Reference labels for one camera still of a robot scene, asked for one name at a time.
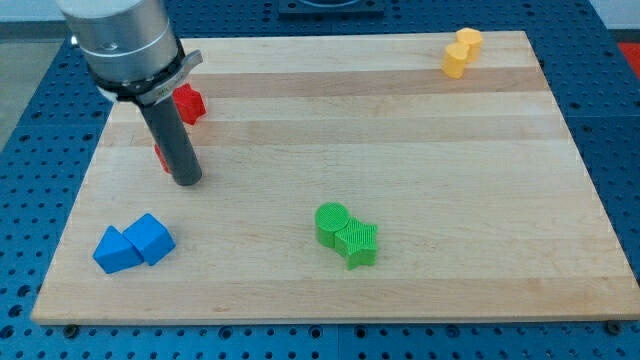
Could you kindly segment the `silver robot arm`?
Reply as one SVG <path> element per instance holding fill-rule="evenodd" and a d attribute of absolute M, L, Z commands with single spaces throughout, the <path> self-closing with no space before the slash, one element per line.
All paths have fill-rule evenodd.
<path fill-rule="evenodd" d="M 164 2 L 58 0 L 57 6 L 103 96 L 138 107 L 178 185 L 199 182 L 202 170 L 173 93 L 203 56 L 184 51 Z"/>

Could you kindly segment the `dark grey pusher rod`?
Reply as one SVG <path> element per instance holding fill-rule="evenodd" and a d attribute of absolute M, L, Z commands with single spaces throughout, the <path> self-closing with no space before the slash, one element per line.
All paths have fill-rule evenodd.
<path fill-rule="evenodd" d="M 180 186 L 198 183 L 202 170 L 174 100 L 139 108 L 174 181 Z"/>

